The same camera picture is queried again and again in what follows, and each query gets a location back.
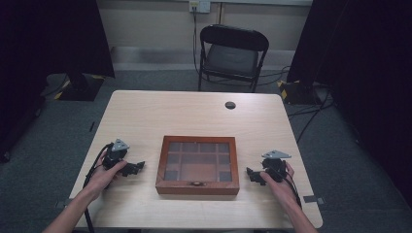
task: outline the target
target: black curtain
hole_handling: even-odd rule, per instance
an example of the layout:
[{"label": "black curtain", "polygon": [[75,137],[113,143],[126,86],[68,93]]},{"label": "black curtain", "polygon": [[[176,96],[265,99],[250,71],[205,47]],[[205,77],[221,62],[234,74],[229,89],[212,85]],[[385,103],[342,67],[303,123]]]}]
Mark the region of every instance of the black curtain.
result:
[{"label": "black curtain", "polygon": [[338,108],[409,206],[411,67],[412,2],[315,0],[288,76],[332,85]]},{"label": "black curtain", "polygon": [[1,154],[46,77],[70,70],[115,76],[95,0],[0,1]]}]

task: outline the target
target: baseboard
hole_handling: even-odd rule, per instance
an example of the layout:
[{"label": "baseboard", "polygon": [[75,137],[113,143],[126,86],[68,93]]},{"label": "baseboard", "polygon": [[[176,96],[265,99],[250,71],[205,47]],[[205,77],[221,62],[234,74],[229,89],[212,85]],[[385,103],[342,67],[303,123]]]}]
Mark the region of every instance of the baseboard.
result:
[{"label": "baseboard", "polygon": [[[189,49],[113,47],[111,55],[115,71],[194,70],[193,51]],[[197,63],[199,55],[200,50],[195,54]],[[294,50],[269,50],[262,70],[281,70],[285,66],[290,66],[293,56]]]}]

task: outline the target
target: electrical outlet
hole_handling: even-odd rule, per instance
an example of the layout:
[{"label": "electrical outlet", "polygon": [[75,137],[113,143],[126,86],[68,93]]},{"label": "electrical outlet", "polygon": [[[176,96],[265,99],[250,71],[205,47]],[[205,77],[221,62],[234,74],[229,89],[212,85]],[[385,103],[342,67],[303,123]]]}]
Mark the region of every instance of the electrical outlet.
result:
[{"label": "electrical outlet", "polygon": [[200,13],[210,13],[210,2],[200,1],[198,9]]},{"label": "electrical outlet", "polygon": [[189,12],[193,12],[193,9],[196,9],[196,12],[200,12],[199,1],[189,1]]}]

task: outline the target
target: wooden box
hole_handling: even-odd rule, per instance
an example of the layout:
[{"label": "wooden box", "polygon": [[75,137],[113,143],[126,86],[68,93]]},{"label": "wooden box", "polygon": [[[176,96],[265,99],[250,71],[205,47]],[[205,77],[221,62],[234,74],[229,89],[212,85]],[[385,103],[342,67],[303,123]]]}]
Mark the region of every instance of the wooden box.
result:
[{"label": "wooden box", "polygon": [[236,195],[234,137],[164,136],[155,188],[159,194]]}]

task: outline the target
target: human arm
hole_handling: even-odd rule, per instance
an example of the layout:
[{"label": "human arm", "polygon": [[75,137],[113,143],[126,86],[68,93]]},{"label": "human arm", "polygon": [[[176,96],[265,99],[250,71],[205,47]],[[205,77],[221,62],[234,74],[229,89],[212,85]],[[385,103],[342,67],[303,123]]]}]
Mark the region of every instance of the human arm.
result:
[{"label": "human arm", "polygon": [[112,181],[116,173],[123,168],[127,162],[121,161],[113,168],[105,170],[101,166],[103,155],[97,162],[97,167],[88,182],[62,213],[43,231],[43,233],[52,232],[72,232],[80,217],[85,212],[87,206],[97,199],[100,192]]},{"label": "human arm", "polygon": [[[288,162],[286,163],[286,166],[289,173],[287,179],[292,182],[294,170]],[[299,205],[296,202],[294,193],[287,182],[282,181],[281,183],[277,183],[273,181],[269,174],[265,172],[261,172],[260,176],[267,182],[273,195],[279,201],[282,209],[288,215],[296,233],[318,232],[313,224],[309,221],[306,214],[304,214],[302,209],[300,209]]]}]

